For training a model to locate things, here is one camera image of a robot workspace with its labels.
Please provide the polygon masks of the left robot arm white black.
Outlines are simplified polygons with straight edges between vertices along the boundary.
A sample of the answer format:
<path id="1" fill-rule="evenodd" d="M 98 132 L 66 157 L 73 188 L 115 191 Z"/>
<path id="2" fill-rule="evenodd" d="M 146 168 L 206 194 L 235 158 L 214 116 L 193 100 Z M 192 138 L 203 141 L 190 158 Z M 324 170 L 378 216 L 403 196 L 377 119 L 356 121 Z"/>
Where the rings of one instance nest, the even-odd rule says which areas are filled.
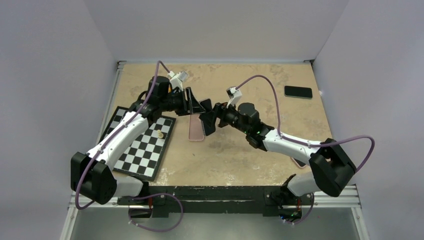
<path id="1" fill-rule="evenodd" d="M 173 91 L 171 80 L 154 76 L 149 81 L 145 99 L 137 100 L 119 124 L 96 146 L 87 152 L 76 152 L 70 160 L 71 189 L 75 191 L 75 205 L 80 195 L 92 203 L 106 204 L 113 197 L 130 197 L 138 205 L 146 203 L 149 191 L 142 180 L 132 176 L 113 174 L 115 164 L 132 144 L 147 131 L 164 112 L 178 116 L 203 114 L 206 109 L 196 100 L 190 87 Z"/>

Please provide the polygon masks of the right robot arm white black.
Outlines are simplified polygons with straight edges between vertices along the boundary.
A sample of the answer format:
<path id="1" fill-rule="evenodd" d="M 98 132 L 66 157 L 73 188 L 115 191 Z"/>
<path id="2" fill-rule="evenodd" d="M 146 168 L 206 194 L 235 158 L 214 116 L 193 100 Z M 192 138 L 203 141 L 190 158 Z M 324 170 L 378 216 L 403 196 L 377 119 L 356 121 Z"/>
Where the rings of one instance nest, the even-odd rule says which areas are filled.
<path id="1" fill-rule="evenodd" d="M 280 196 L 288 204 L 302 195 L 319 191 L 338 197 L 357 172 L 355 164 L 335 140 L 328 138 L 315 146 L 315 141 L 302 138 L 284 139 L 277 129 L 261 121 L 253 103 L 234 107 L 225 102 L 212 105 L 210 100 L 203 100 L 200 104 L 205 108 L 200 115 L 205 135 L 214 133 L 216 127 L 231 126 L 243 132 L 253 148 L 283 154 L 310 166 L 310 172 L 293 174 L 283 183 Z"/>

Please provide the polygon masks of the pink phone case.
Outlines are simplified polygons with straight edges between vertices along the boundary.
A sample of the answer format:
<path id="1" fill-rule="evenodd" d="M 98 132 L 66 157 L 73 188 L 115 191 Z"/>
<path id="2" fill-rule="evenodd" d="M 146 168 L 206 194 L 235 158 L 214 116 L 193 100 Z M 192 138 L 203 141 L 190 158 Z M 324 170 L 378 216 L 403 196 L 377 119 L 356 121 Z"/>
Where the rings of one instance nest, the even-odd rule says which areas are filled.
<path id="1" fill-rule="evenodd" d="M 192 114 L 188 121 L 188 140 L 191 142 L 200 142 L 205 138 L 203 123 L 200 120 L 200 114 Z"/>

